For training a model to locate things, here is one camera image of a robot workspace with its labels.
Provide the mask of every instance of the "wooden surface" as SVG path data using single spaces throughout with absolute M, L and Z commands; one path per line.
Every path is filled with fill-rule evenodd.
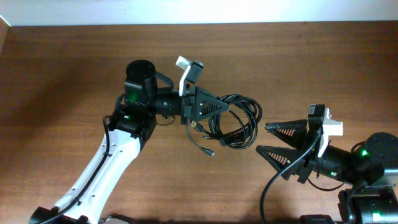
M 0 59 L 1 223 L 26 223 L 76 181 L 102 140 L 102 117 L 124 91 L 129 62 L 151 60 L 177 83 L 179 55 L 205 64 L 202 88 L 261 104 L 257 141 L 234 151 L 192 131 L 216 152 L 209 157 L 178 122 L 158 126 L 103 216 L 258 220 L 259 197 L 275 170 L 255 146 L 284 146 L 263 126 L 306 119 L 310 103 L 326 104 L 344 122 L 334 146 L 349 150 L 378 131 L 398 135 L 398 22 L 11 27 Z M 223 116 L 225 131 L 237 126 Z M 312 179 L 322 187 L 338 184 Z M 270 219 L 321 213 L 340 220 L 338 191 L 296 180 L 271 187 Z
M 4 42 L 6 41 L 8 28 L 9 26 L 6 24 L 6 22 L 0 18 L 0 55 L 4 46 Z

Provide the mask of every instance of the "wooden table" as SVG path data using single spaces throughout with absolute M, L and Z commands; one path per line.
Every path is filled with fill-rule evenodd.
M 259 198 L 275 170 L 255 146 L 285 146 L 264 124 L 306 119 L 310 103 L 326 104 L 344 122 L 344 136 L 332 138 L 337 147 L 349 150 L 379 131 L 398 135 L 398 22 L 11 27 L 0 59 L 1 223 L 27 223 L 76 181 L 103 138 L 102 117 L 124 91 L 129 62 L 148 59 L 178 83 L 179 55 L 205 64 L 202 88 L 261 104 L 257 141 L 235 151 L 192 131 L 216 152 L 209 157 L 179 122 L 157 126 L 103 216 L 259 220 Z M 224 130 L 235 127 L 223 116 Z M 320 213 L 340 220 L 338 191 L 296 180 L 271 187 L 270 219 Z

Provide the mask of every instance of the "green led light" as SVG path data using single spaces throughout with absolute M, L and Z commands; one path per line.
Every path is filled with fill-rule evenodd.
M 372 214 L 372 221 L 374 221 L 374 222 L 381 221 L 381 215 L 379 213 L 373 213 Z
M 129 98 L 129 100 L 136 101 L 137 100 L 137 93 L 134 91 L 128 98 Z

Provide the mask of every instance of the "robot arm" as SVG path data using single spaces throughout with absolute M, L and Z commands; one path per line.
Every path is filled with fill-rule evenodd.
M 182 57 L 177 65 L 185 70 L 183 85 L 185 80 L 195 83 L 203 68 L 202 63 Z M 98 223 L 114 186 L 152 135 L 156 114 L 180 115 L 181 123 L 185 124 L 189 118 L 200 121 L 229 109 L 226 103 L 199 87 L 190 91 L 187 86 L 180 86 L 184 91 L 179 94 L 178 90 L 173 90 L 172 80 L 156 72 L 155 66 L 147 60 L 131 62 L 126 75 L 125 93 L 116 101 L 109 123 L 104 120 L 105 136 L 94 158 L 53 209 L 39 207 L 30 223 Z M 169 87 L 158 88 L 157 78 Z
M 114 186 L 127 166 L 138 156 L 141 145 L 138 138 L 133 138 L 130 133 L 117 130 L 109 132 L 109 155 L 92 184 L 85 190 L 78 203 L 64 215 L 79 219 L 82 214 L 87 217 L 88 223 L 98 223 L 105 202 L 109 198 Z M 90 161 L 79 179 L 72 188 L 58 201 L 55 206 L 60 210 L 65 209 L 77 197 L 93 175 L 106 150 L 106 137 L 99 146 L 94 158 Z
M 316 172 L 317 176 L 324 175 L 352 185 L 351 189 L 342 190 L 338 195 L 343 223 L 398 223 L 398 201 L 392 189 L 398 181 L 398 138 L 388 133 L 375 133 L 348 152 L 328 144 L 329 136 L 343 134 L 343 123 L 330 118 L 325 105 L 311 105 L 308 120 L 267 123 L 266 129 L 271 134 L 294 149 L 258 146 L 256 151 L 285 180 L 298 175 L 297 181 L 304 184 L 309 175 Z M 313 141 L 314 135 L 319 140 Z M 307 151 L 309 141 L 315 144 Z M 321 190 L 331 191 L 338 187 Z M 265 222 L 262 207 L 261 213 Z M 300 223 L 305 224 L 321 221 L 333 223 L 328 215 L 300 218 Z

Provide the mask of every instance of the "black cable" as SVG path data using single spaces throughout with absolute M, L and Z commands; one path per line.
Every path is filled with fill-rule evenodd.
M 267 223 L 266 220 L 266 214 L 264 211 L 264 204 L 266 202 L 266 195 L 267 192 L 269 190 L 269 188 L 271 187 L 272 183 L 275 182 L 275 180 L 280 177 L 284 172 L 286 172 L 287 170 L 289 170 L 291 167 L 293 167 L 294 165 L 296 165 L 296 163 L 298 163 L 301 159 L 303 159 L 310 151 L 311 149 L 314 147 L 314 145 L 317 143 L 318 139 L 319 139 L 319 131 L 316 132 L 317 136 L 315 137 L 314 141 L 312 142 L 311 146 L 308 147 L 307 150 L 305 150 L 305 152 L 298 158 L 296 159 L 294 162 L 292 162 L 289 166 L 285 167 L 284 169 L 282 169 L 281 171 L 279 171 L 278 173 L 275 174 L 275 176 L 273 176 L 271 178 L 270 181 L 268 181 L 268 184 L 266 185 L 266 187 L 264 188 L 264 190 L 262 191 L 261 194 L 261 201 L 260 201 L 260 214 L 261 214 L 261 218 L 262 218 L 262 222 L 263 224 Z
M 361 188 L 363 188 L 363 187 L 365 187 L 365 186 L 367 186 L 367 185 L 368 185 L 368 183 L 367 183 L 365 180 L 359 180 L 358 182 L 356 182 L 356 183 L 353 185 L 353 188 L 351 188 L 351 189 L 348 191 L 347 195 L 346 195 L 346 203 L 347 203 L 347 205 L 349 205 L 349 201 L 351 200 L 351 197 L 353 197 L 353 195 L 354 195 L 359 189 L 361 189 Z
M 174 121 L 175 121 L 175 116 L 174 116 L 174 115 L 171 115 L 171 117 L 173 117 L 173 120 L 172 120 L 171 122 L 167 123 L 167 124 L 160 124 L 160 123 L 158 123 L 158 122 L 156 122 L 156 124 L 161 125 L 161 126 L 168 126 L 168 125 L 174 123 Z
M 337 187 L 333 187 L 333 188 L 330 188 L 330 189 L 324 189 L 324 188 L 316 186 L 310 179 L 308 180 L 308 182 L 312 185 L 312 187 L 315 187 L 318 190 L 322 190 L 322 191 L 326 191 L 326 192 L 337 190 L 337 189 L 339 189 L 340 187 L 342 187 L 344 185 L 344 183 L 342 183 L 342 184 L 340 184 Z
M 205 147 L 201 147 L 198 143 L 195 142 L 195 140 L 193 140 L 191 134 L 189 133 L 189 126 L 190 126 L 190 118 L 187 118 L 187 125 L 186 125 L 186 130 L 187 130 L 187 135 L 189 140 L 200 150 L 202 150 L 203 152 L 205 152 L 206 154 L 208 154 L 209 156 L 214 156 L 214 152 L 210 149 L 207 149 Z
M 114 110 L 119 110 L 120 104 L 122 103 L 122 100 L 123 100 L 124 96 L 126 96 L 125 93 L 123 93 L 122 95 L 120 95 L 120 96 L 116 99 L 116 104 L 115 104 L 115 106 L 114 106 Z
M 353 153 L 353 152 L 355 151 L 355 149 L 356 149 L 358 146 L 362 145 L 362 143 L 363 143 L 363 141 L 356 143 L 356 144 L 351 148 L 351 153 Z
M 104 125 L 104 129 L 105 129 L 106 150 L 105 150 L 105 153 L 103 155 L 103 158 L 102 158 L 101 162 L 99 162 L 97 168 L 94 170 L 93 175 L 91 175 L 90 179 L 88 180 L 86 185 L 83 187 L 83 189 L 80 191 L 80 193 L 72 200 L 72 202 L 66 208 L 64 208 L 61 212 L 58 212 L 54 217 L 49 218 L 48 220 L 45 220 L 45 221 L 42 221 L 42 222 L 38 222 L 36 224 L 48 223 L 48 222 L 51 222 L 51 221 L 55 220 L 56 218 L 61 217 L 63 214 L 65 214 L 67 211 L 69 211 L 73 206 L 75 206 L 79 202 L 79 199 L 81 198 L 81 196 L 83 196 L 83 194 L 86 192 L 86 190 L 88 189 L 88 187 L 90 186 L 90 184 L 94 180 L 94 178 L 97 175 L 97 173 L 100 171 L 102 165 L 104 164 L 106 158 L 109 155 L 109 130 L 108 130 L 108 125 L 106 124 L 106 119 L 108 119 L 108 118 L 110 118 L 110 116 L 105 116 L 102 119 L 102 122 L 103 122 L 103 125 Z
M 262 117 L 262 108 L 258 102 L 254 99 L 241 96 L 239 94 L 226 95 L 220 98 L 220 101 L 227 103 L 228 105 L 235 105 L 239 109 L 243 110 L 245 115 L 248 117 L 248 123 L 243 124 L 241 118 L 236 115 L 232 110 L 229 112 L 238 120 L 240 128 L 231 131 L 230 133 L 223 134 L 221 131 L 221 113 L 209 117 L 210 139 L 219 140 L 223 146 L 228 146 L 232 149 L 247 149 L 250 147 L 257 138 L 258 123 Z

